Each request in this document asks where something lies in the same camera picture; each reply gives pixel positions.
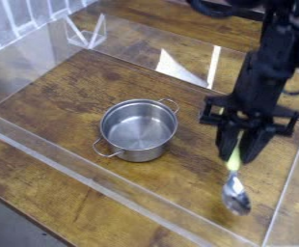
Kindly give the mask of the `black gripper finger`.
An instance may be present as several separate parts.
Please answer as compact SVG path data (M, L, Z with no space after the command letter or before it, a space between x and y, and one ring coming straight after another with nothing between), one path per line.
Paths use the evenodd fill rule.
M240 126L232 121L225 121L217 125L215 145L223 161L227 161L232 155L241 131Z
M241 130L240 157L243 164L249 163L256 158L275 134L275 130L269 127L244 128Z

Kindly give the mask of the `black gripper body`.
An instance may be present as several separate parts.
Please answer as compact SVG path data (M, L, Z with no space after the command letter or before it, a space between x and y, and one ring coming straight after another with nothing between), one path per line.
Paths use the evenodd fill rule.
M264 62L256 52L243 60L235 88L225 96L208 96L200 123L217 127L219 137L236 137L241 131L289 136L299 112L279 105L291 73Z

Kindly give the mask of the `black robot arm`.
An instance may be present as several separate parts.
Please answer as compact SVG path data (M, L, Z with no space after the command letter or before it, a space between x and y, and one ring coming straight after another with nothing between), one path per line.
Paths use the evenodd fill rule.
M236 7L265 8L260 46L245 53L233 91L205 98L203 124L217 127L215 145L228 160L240 150L251 162L276 135L289 136L299 111L279 105L280 95L299 95L284 88L299 69L299 0L228 0Z

